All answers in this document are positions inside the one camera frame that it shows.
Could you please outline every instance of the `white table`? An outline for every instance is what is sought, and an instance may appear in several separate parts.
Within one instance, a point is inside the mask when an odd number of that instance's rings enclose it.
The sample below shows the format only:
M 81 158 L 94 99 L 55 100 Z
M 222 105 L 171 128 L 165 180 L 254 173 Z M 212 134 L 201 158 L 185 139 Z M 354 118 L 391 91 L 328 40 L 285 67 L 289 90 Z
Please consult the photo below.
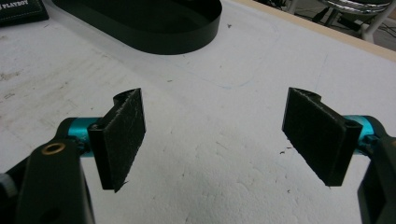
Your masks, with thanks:
M 222 3 L 215 40 L 177 56 L 131 49 L 49 0 L 49 21 L 0 29 L 0 171 L 63 119 L 101 117 L 115 94 L 142 88 L 147 133 L 129 182 L 103 191 L 82 159 L 97 223 L 360 223 L 369 160 L 354 156 L 343 187 L 325 187 L 281 131 L 288 87 L 396 135 L 396 54 L 255 2 Z

